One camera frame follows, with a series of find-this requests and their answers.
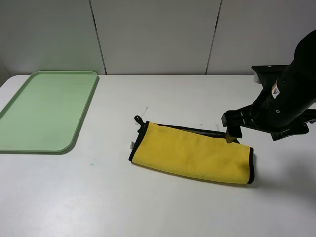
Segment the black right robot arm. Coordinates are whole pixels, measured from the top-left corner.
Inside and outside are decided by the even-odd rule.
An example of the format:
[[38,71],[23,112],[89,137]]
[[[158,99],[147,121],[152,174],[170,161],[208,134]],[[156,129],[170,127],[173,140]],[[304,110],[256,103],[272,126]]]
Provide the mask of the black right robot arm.
[[241,128],[271,135],[274,141],[309,132],[316,111],[316,32],[307,34],[297,45],[289,65],[252,66],[262,84],[256,100],[222,115],[227,143],[242,138]]

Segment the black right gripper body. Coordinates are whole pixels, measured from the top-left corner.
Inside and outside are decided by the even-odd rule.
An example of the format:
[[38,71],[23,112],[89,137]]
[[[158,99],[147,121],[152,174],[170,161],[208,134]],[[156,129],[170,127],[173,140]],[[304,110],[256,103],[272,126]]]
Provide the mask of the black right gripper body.
[[223,113],[222,125],[240,126],[265,132],[274,141],[294,135],[305,135],[309,132],[308,123],[315,123],[315,109],[306,109],[300,114],[289,114],[274,109],[255,108],[249,105],[238,110],[228,110]]

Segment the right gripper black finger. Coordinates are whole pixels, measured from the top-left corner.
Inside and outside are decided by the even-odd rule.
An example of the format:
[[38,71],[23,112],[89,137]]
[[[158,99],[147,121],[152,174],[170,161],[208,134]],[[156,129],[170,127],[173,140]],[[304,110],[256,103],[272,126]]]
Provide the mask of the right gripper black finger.
[[232,143],[238,138],[242,138],[242,131],[240,126],[228,126],[225,134],[226,142]]

